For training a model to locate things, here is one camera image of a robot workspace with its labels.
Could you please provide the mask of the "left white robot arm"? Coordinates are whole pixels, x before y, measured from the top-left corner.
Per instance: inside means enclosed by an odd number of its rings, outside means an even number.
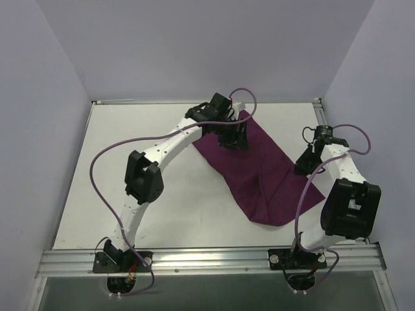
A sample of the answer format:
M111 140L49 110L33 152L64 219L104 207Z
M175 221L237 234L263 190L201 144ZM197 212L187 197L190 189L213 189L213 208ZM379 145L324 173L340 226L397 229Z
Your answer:
M245 104L218 93L209 102L189 108L174 130L143 152L128 156L124 182L126 201L104 252L115 271L125 271L131 263L130 248L147 207L164 190L162 173L167 165L193 142L206 134L217 136L219 145L247 150L247 122L241 113Z

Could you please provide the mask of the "purple surgical cloth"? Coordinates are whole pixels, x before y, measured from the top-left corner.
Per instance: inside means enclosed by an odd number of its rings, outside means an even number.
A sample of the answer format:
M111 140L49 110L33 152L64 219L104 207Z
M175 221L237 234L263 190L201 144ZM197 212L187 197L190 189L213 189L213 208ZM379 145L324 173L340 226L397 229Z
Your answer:
M283 226L295 219L307 178L294 173L294 163L253 119L247 122L247 140L248 151L220 147L214 134L194 146L224 178L249 221Z

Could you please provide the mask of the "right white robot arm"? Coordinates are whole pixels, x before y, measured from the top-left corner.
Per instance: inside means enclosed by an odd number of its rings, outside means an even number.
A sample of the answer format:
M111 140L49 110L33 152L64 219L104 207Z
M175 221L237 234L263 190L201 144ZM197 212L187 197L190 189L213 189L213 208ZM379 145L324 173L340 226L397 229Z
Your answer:
M368 134L364 134L367 149L359 151L347 140L335 137L335 127L319 125L313 130L305 152L294 164L297 176L308 178L294 217L294 241L288 251L289 262L298 268L311 260L311 254L321 254L339 242L368 237L373 229L381 199L381 188L362 176L352 155L367 155L372 149ZM308 231L300 231L300 214L306 194L314 178L327 172L333 182L324 202L319 222Z

